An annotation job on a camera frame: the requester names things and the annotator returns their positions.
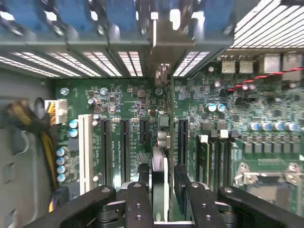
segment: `mounting hole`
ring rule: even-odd
[[[207,221],[211,221],[211,215],[206,215]]]
[[[137,221],[140,221],[140,220],[142,220],[142,216],[141,216],[141,215],[137,215],[135,219],[136,219]]]

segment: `red and black wire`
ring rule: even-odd
[[[252,79],[245,80],[242,83],[235,85],[234,88],[229,88],[228,92],[233,93],[236,89],[242,87],[242,85],[247,84],[247,83],[253,83],[258,79],[265,79],[265,78],[275,76],[275,75],[283,75],[285,73],[291,73],[291,72],[298,71],[298,70],[304,70],[304,66],[299,67],[299,68],[290,68],[289,70],[282,70],[280,72],[273,72],[273,73],[267,74],[267,75],[258,75]]]

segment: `ram slot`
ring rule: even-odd
[[[130,120],[120,120],[120,148],[121,148],[121,179],[122,183],[129,182],[131,176],[130,160]]]
[[[218,187],[221,187],[224,185],[225,180],[227,179],[227,173],[225,168],[225,155],[226,155],[226,150],[227,150],[227,140],[223,139],[219,141],[219,177],[218,177]]]
[[[196,136],[196,181],[205,183],[209,186],[210,173],[210,145],[206,139],[207,135]]]
[[[230,186],[231,183],[231,150],[234,139],[226,139],[226,151],[224,157],[224,186]]]
[[[92,115],[78,116],[80,195],[93,189]]]
[[[178,164],[188,167],[188,120],[179,120],[178,126]]]
[[[211,191],[217,192],[219,189],[219,140],[212,139],[210,141],[210,172],[209,184]]]
[[[149,142],[149,121],[148,120],[139,120],[139,133],[140,133],[140,142],[148,143]]]
[[[101,148],[100,154],[103,158],[103,176],[104,184],[108,186],[113,185],[112,173],[112,140],[111,140],[111,120],[103,119],[100,121],[101,129]]]

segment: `metal bracket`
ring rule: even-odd
[[[256,173],[250,173],[250,169],[247,163],[240,163],[237,174],[234,178],[234,182],[237,187],[243,186],[246,184],[254,184],[258,181]]]
[[[297,163],[289,163],[285,171],[286,181],[290,184],[300,186],[302,184],[301,176],[302,174],[299,165]]]
[[[254,184],[258,177],[278,177],[281,182],[288,182],[295,186],[302,183],[302,173],[297,163],[289,163],[284,172],[251,172],[247,163],[240,163],[237,174],[234,178],[237,187]]]

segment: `white pci slot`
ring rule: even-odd
[[[93,189],[92,115],[78,116],[80,195]]]

